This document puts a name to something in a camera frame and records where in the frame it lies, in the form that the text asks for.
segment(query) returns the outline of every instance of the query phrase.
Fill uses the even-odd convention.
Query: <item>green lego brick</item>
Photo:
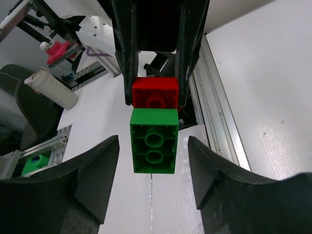
[[[175,172],[178,128],[176,109],[133,109],[130,130],[135,173]]]
[[[26,164],[24,166],[24,169],[21,175],[23,176],[27,173],[36,171],[48,165],[48,163],[49,163],[49,158],[44,155],[39,155],[39,156],[30,158],[26,161]]]

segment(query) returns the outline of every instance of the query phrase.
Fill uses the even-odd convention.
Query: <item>aluminum frame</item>
[[[42,154],[49,150],[52,150],[51,156],[55,150],[64,152],[67,144],[67,139],[69,137],[70,129],[71,126],[60,129],[58,131],[58,134],[52,139],[23,151],[20,155],[19,161],[27,160],[32,156]]]
[[[69,126],[62,128],[58,131],[57,136],[62,137],[63,140],[58,147],[55,147],[52,150],[52,152],[50,154],[49,163],[47,166],[58,165],[58,164],[62,163],[63,158],[64,158],[66,145],[67,145],[67,141],[68,141],[68,137],[69,137],[71,129],[72,129],[72,126],[69,125]]]
[[[210,147],[214,152],[250,171],[228,99],[205,36],[201,41],[199,55],[193,75]]]

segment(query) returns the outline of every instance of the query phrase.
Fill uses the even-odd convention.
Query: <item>lego brick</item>
[[[137,77],[133,86],[133,107],[177,109],[177,78]]]
[[[177,109],[133,109],[130,131],[135,173],[175,172],[178,128]]]
[[[48,165],[48,163],[49,163],[49,158],[44,155],[39,155],[39,156],[30,158],[26,161],[26,164],[24,166],[24,169],[21,175],[23,176],[27,173],[36,171]]]
[[[63,55],[65,55],[67,48],[69,47],[69,42],[65,41],[63,43],[59,43],[56,41],[54,45],[46,51],[49,55],[49,59],[47,60],[47,64],[51,65],[56,60],[60,59]]]

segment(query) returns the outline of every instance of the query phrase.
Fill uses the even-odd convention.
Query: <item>red lego brick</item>
[[[137,77],[132,93],[134,108],[177,109],[177,78]]]
[[[63,43],[59,43],[58,41],[56,41],[55,44],[46,51],[46,53],[49,55],[47,64],[51,65],[53,62],[61,58],[66,53],[68,47],[69,43],[67,41]]]

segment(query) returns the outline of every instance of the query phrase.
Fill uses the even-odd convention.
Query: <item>white bottle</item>
[[[44,68],[27,78],[24,83],[64,109],[69,110],[78,102],[78,95],[59,82]]]

